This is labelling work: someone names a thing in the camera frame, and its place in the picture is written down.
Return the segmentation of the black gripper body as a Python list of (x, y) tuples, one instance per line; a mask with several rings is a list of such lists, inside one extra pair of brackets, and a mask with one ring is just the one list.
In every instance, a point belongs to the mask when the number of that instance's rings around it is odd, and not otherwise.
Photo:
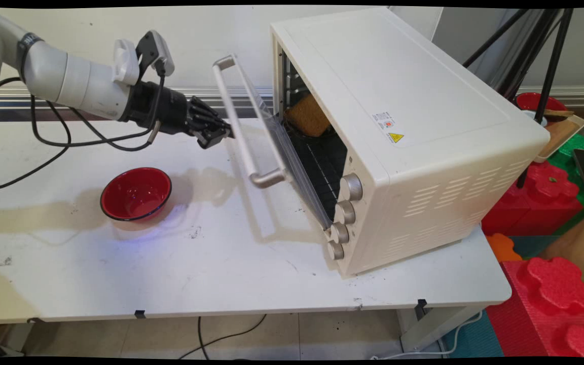
[(139, 127), (148, 128), (154, 114), (155, 119), (161, 122), (160, 132), (194, 136), (188, 127), (188, 100), (183, 93), (164, 87), (159, 101), (155, 102), (160, 90), (157, 83), (140, 81), (128, 90), (128, 101), (120, 115), (120, 122), (135, 122)]

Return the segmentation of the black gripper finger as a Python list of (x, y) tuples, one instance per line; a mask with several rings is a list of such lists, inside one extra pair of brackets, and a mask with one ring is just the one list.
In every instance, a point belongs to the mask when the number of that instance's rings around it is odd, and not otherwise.
[(232, 127), (223, 120), (190, 120), (189, 132), (197, 139), (198, 145), (206, 150), (225, 138), (232, 138)]
[(190, 99), (190, 130), (233, 134), (230, 124), (197, 96), (192, 96)]

